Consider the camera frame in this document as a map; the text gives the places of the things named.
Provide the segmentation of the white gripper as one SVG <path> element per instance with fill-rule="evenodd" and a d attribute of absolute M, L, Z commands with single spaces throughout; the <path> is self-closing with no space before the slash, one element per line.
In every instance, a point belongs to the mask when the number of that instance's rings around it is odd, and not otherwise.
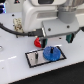
<path fill-rule="evenodd" d="M 74 34 L 80 27 L 76 16 L 76 7 L 59 6 L 57 9 L 42 10 L 40 12 L 42 36 L 41 38 L 52 38 L 66 35 L 66 41 L 72 43 Z"/>

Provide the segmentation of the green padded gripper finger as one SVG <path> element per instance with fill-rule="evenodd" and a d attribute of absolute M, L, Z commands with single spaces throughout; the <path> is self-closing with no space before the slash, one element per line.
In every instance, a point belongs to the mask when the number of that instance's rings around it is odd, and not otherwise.
<path fill-rule="evenodd" d="M 40 39 L 40 42 L 41 42 L 41 48 L 45 48 L 48 42 L 48 38 Z"/>

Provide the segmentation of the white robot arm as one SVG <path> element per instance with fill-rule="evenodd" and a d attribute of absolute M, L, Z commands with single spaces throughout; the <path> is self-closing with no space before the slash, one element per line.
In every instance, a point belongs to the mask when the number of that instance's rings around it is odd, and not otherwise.
<path fill-rule="evenodd" d="M 23 31 L 35 37 L 34 45 L 44 48 L 48 38 L 73 37 L 79 30 L 76 16 L 79 0 L 25 0 L 22 7 Z"/>

